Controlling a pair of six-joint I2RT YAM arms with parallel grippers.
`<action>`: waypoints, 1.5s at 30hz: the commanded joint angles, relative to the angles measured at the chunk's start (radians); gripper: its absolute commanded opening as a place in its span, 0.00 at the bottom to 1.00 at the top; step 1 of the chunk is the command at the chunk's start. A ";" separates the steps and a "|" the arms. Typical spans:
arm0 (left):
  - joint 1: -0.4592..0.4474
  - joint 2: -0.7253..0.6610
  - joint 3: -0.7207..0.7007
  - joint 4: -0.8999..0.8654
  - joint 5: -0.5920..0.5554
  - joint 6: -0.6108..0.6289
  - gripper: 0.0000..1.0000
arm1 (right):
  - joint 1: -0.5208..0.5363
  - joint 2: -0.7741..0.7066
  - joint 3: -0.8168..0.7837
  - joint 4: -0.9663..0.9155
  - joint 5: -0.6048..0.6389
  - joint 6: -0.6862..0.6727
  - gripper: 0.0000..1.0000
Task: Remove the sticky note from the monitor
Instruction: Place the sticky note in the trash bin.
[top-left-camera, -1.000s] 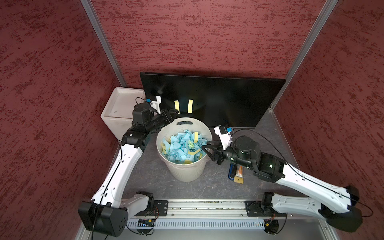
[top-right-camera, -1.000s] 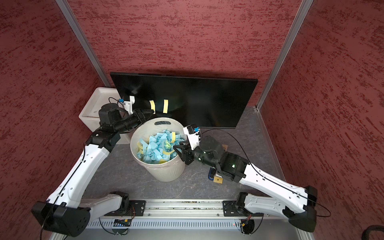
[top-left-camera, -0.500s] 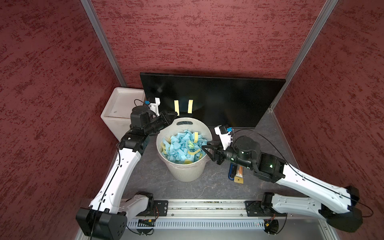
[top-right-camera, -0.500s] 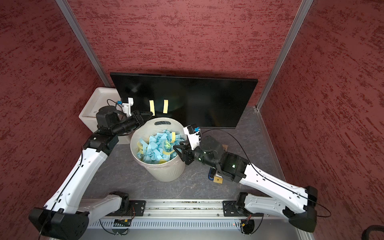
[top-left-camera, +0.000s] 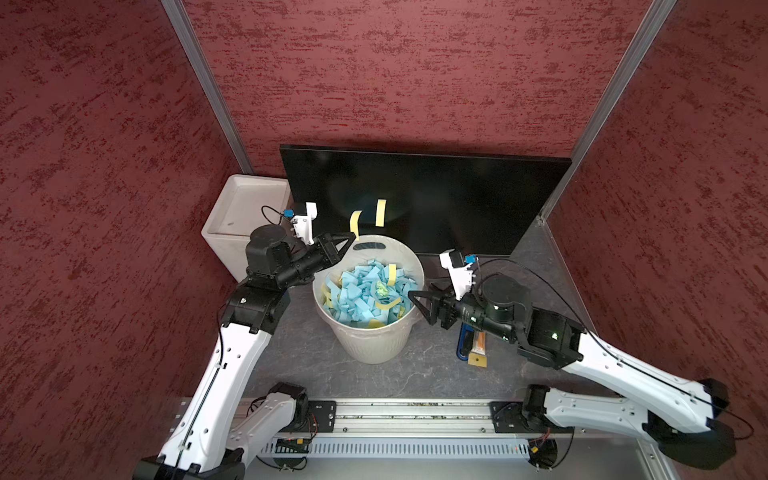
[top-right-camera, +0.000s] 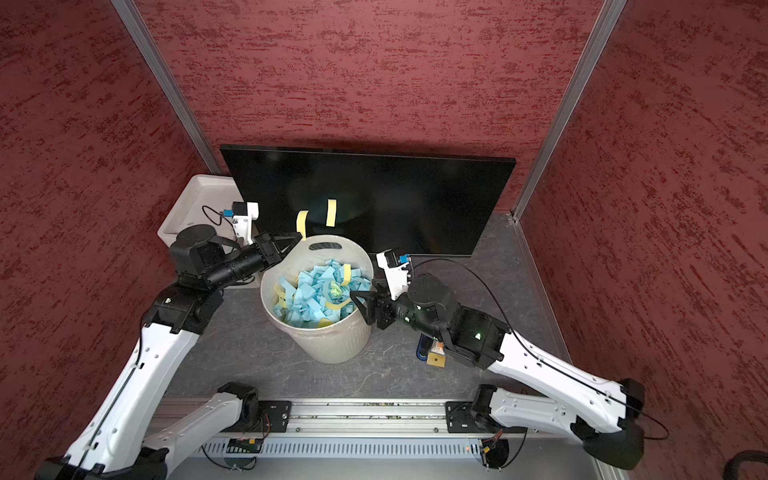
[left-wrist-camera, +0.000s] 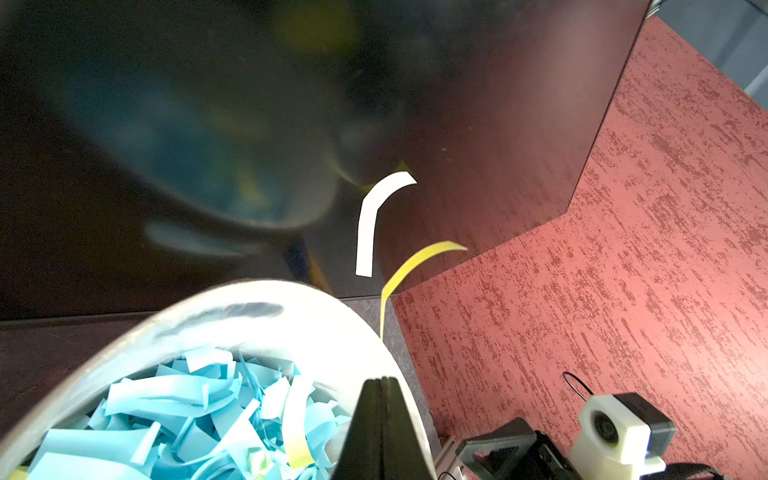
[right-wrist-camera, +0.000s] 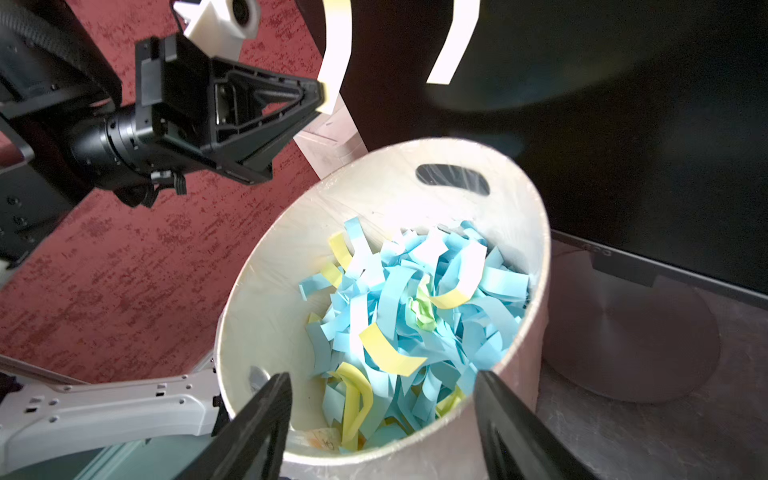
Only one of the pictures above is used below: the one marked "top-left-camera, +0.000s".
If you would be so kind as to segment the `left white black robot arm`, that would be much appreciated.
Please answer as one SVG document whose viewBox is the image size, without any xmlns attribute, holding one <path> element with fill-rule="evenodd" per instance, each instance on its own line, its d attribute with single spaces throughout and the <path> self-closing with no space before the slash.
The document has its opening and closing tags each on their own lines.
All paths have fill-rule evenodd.
<svg viewBox="0 0 768 480">
<path fill-rule="evenodd" d="M 282 429 L 302 425 L 307 394 L 276 385 L 256 411 L 233 423 L 246 384 L 290 303 L 290 288 L 311 283 L 338 264 L 355 241 L 351 232 L 305 242 L 279 225 L 256 228 L 245 247 L 246 277 L 227 300 L 218 339 L 189 407 L 156 456 L 137 464 L 136 479 L 242 479 Z"/>
</svg>

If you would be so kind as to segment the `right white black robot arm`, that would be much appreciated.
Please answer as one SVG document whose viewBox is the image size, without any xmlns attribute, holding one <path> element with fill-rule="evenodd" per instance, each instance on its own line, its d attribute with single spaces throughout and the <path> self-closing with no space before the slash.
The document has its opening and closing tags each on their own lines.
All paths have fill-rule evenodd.
<svg viewBox="0 0 768 480">
<path fill-rule="evenodd" d="M 477 293 L 463 287 L 412 291 L 408 297 L 431 325 L 448 329 L 462 323 L 509 343 L 536 365 L 614 393 L 577 395 L 531 385 L 515 408 L 531 430 L 586 428 L 634 437 L 700 470 L 716 470 L 736 454 L 733 428 L 718 419 L 729 405 L 723 383 L 677 377 L 622 352 L 578 321 L 534 306 L 530 291 L 509 276 L 491 275 Z"/>
</svg>

